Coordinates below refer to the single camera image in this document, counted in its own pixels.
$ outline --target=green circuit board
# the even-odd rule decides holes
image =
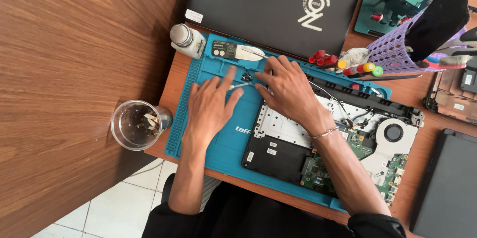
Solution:
[[[365,138],[368,138],[366,136],[368,133],[361,133],[360,131],[355,130],[349,131],[348,129],[340,129],[340,131],[358,159],[362,160],[374,153],[375,148],[363,145]],[[403,172],[407,157],[408,155],[395,155],[394,158],[388,162],[387,167],[389,169],[385,177],[385,183],[383,186],[376,185],[389,206],[392,205],[392,201],[394,200],[397,191],[397,185],[401,182],[401,175],[396,174],[396,172]],[[337,198],[330,176],[318,153],[314,153],[311,157],[305,159],[305,164],[301,174],[302,178],[300,184],[302,186]]]

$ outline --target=asus logo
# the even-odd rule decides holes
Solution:
[[[244,133],[250,133],[252,130],[249,130],[249,129],[243,129],[243,128],[240,128],[239,126],[237,126],[235,128],[236,131],[239,131],[239,132],[244,132]]]

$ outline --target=black sleeve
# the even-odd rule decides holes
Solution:
[[[194,235],[201,213],[184,215],[172,211],[167,202],[154,208],[147,218],[142,238],[188,238]]]
[[[357,238],[405,238],[406,231],[399,219],[380,214],[356,214],[348,227]]]

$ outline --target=white bottle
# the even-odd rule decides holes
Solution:
[[[184,24],[177,24],[171,28],[171,46],[177,51],[195,59],[202,56],[206,46],[206,38],[195,29]]]

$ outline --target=blue silicone repair mat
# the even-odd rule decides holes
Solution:
[[[214,76],[224,77],[229,66],[235,65],[237,67],[237,73],[233,84],[241,84],[244,83],[240,80],[243,73],[248,71],[249,74],[254,77],[255,71],[263,71],[266,62],[265,59],[260,61],[247,61],[214,57],[211,54],[213,40],[230,41],[242,45],[245,43],[242,40],[226,38],[215,34],[203,35],[208,39],[204,54],[200,59],[192,59],[169,134],[169,140],[165,147],[165,153],[176,158],[179,158],[181,153],[181,137],[187,124],[188,99],[192,83],[196,82],[201,84],[205,79],[211,79]],[[266,50],[264,50],[264,52],[267,56],[278,56],[278,54]],[[320,70],[317,65],[298,61],[293,58],[289,58],[289,60],[297,61],[300,64],[301,69],[308,75],[326,79],[330,82],[338,83],[347,87],[353,83],[359,83],[361,84],[361,88],[366,88],[364,91],[367,93],[370,93],[369,87],[371,86],[382,93],[387,99],[389,99],[391,95],[391,90],[388,88],[380,87],[370,82],[350,80],[342,75],[337,75],[334,72]],[[299,198],[310,200],[317,204],[345,211],[341,202],[336,198],[253,172],[241,166],[240,162],[251,134],[251,131],[249,130],[253,128],[262,100],[262,97],[253,85],[243,87],[243,89],[245,92],[235,106],[232,118],[212,139],[212,142],[207,149],[205,166],[223,174],[260,184]]]

